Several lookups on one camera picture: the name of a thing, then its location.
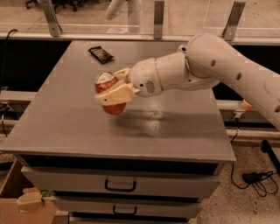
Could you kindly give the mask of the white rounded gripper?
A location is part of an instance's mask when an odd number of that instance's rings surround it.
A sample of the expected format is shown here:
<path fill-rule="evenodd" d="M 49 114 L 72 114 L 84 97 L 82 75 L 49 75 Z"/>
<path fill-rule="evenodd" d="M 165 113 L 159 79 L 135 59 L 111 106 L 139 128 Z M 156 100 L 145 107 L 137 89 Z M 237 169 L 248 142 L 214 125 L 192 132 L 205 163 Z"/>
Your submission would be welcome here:
<path fill-rule="evenodd" d="M 94 98 L 102 106 L 129 102 L 135 94 L 141 97 L 152 97 L 163 92 L 154 58 L 139 61 L 131 69 L 125 67 L 116 71 L 115 77 L 125 83 L 115 84 L 112 88 L 97 94 Z"/>

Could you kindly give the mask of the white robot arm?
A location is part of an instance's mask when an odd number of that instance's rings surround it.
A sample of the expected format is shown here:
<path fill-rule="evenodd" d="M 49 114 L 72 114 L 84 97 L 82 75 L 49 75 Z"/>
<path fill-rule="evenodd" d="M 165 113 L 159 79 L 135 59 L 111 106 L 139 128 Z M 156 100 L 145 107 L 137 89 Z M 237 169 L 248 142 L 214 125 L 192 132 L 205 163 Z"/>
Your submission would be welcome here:
<path fill-rule="evenodd" d="M 152 97 L 174 88 L 199 90 L 222 82 L 280 129 L 280 74 L 246 58 L 213 34 L 196 35 L 173 54 L 101 73 L 95 81 L 107 78 L 117 82 L 95 96 L 102 106 L 129 102 L 136 95 Z"/>

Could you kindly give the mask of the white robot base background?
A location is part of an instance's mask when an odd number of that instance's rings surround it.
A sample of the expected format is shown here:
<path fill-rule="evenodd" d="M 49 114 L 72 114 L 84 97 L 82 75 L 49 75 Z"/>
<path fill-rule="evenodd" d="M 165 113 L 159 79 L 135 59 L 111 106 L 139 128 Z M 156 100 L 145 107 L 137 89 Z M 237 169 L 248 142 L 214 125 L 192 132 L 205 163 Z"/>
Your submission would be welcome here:
<path fill-rule="evenodd" d="M 120 16 L 124 4 L 127 5 L 127 32 L 132 34 L 142 33 L 142 0 L 110 0 L 110 4 L 105 12 L 105 18 L 113 20 Z"/>

